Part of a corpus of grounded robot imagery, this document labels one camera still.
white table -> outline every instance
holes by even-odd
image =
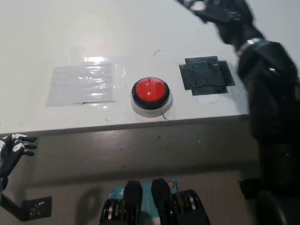
[[[249,4],[258,28],[281,42],[300,64],[300,3]],[[239,118],[248,112],[246,93],[234,73],[233,49],[219,40],[212,24],[204,25],[175,0],[1,1],[0,30],[0,134],[168,126]],[[236,86],[228,94],[196,97],[184,90],[178,65],[203,56],[229,63]],[[117,65],[114,102],[46,107],[53,69],[87,57],[106,57]],[[163,79],[172,91],[167,120],[147,119],[131,108],[131,88],[147,76]]]

gray floor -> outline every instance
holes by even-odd
[[[161,174],[176,179],[180,190],[194,189],[212,225],[255,224],[253,202],[243,199],[237,183],[259,175],[246,122],[42,137],[4,193],[18,203],[53,197],[51,218],[25,224],[96,225],[115,186]],[[0,210],[2,225],[22,224]]]

